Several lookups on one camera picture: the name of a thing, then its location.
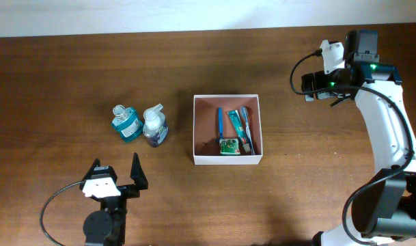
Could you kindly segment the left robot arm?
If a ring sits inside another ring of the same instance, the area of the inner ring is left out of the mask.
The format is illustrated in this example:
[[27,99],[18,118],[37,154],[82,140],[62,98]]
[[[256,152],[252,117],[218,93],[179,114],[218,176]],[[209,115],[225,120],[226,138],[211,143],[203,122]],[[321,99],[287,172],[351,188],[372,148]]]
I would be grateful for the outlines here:
[[100,203],[100,209],[89,214],[83,222],[86,245],[123,245],[126,232],[126,204],[140,197],[148,189],[148,180],[142,170],[139,155],[133,154],[130,169],[131,184],[118,185],[111,166],[102,166],[95,159],[81,180],[80,190],[85,197]]

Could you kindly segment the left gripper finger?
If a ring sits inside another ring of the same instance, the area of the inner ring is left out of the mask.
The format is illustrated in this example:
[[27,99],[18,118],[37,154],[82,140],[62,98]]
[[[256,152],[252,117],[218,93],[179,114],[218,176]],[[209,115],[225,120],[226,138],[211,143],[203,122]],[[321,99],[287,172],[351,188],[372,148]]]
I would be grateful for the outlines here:
[[134,184],[136,185],[138,190],[148,189],[148,180],[142,170],[139,155],[136,152],[133,154],[130,178],[134,181]]
[[89,180],[92,177],[92,175],[94,173],[94,169],[96,167],[100,167],[100,159],[98,159],[98,158],[94,159],[94,162],[92,163],[92,166],[88,169],[87,173],[84,175],[84,177],[81,180],[82,181]]

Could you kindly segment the blue disposable razor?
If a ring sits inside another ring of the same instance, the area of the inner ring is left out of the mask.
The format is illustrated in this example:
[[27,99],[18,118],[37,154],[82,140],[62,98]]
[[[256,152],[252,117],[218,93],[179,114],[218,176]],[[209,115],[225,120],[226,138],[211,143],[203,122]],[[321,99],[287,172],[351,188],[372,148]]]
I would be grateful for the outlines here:
[[218,117],[218,138],[216,139],[216,142],[219,143],[223,139],[223,109],[219,107],[217,109],[217,117]]

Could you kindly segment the purple foam soap pump bottle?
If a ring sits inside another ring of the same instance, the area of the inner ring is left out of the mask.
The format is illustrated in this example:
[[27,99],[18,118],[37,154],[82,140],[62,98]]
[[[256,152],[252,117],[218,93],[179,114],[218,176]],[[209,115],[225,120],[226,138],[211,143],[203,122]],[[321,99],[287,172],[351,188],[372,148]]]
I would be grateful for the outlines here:
[[144,126],[143,135],[147,142],[153,148],[159,147],[165,140],[169,127],[165,114],[162,112],[163,105],[157,104],[154,107],[146,109],[143,113]]

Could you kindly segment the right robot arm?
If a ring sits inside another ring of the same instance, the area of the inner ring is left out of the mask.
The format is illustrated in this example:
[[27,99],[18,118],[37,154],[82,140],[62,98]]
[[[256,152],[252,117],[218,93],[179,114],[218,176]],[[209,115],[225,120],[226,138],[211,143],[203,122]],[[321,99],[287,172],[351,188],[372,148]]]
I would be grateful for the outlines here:
[[353,100],[365,121],[374,176],[346,200],[342,222],[317,233],[313,245],[388,245],[416,238],[416,138],[398,69],[380,63],[378,34],[353,30],[344,42],[322,41],[314,56],[324,68],[304,74],[306,101]]

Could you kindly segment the teal toothpaste tube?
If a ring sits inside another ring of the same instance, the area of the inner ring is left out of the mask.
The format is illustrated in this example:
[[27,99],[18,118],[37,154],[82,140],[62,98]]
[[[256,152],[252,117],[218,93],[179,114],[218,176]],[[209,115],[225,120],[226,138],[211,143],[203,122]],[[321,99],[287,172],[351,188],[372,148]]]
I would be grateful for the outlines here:
[[227,115],[236,131],[236,134],[238,135],[238,138],[242,144],[243,149],[245,150],[246,153],[250,153],[251,148],[249,145],[249,140],[242,126],[242,122],[238,114],[238,111],[237,110],[228,111]]

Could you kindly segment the blue white toothbrush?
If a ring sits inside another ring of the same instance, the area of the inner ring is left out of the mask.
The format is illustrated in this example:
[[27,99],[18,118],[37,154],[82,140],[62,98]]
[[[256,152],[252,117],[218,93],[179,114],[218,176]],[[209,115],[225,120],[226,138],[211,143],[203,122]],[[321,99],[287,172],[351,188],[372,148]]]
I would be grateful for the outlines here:
[[255,149],[253,147],[253,141],[252,141],[250,125],[249,125],[249,112],[247,111],[246,106],[240,107],[240,114],[245,121],[245,130],[246,130],[247,137],[249,139],[249,147],[251,149],[251,154],[255,155]]

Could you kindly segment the green white soap packet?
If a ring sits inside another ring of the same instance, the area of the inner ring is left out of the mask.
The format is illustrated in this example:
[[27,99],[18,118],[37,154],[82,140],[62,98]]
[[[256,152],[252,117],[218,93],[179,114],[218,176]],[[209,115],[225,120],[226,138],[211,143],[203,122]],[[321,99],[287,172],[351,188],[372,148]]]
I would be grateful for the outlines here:
[[239,156],[239,140],[238,139],[220,139],[220,155],[222,156]]

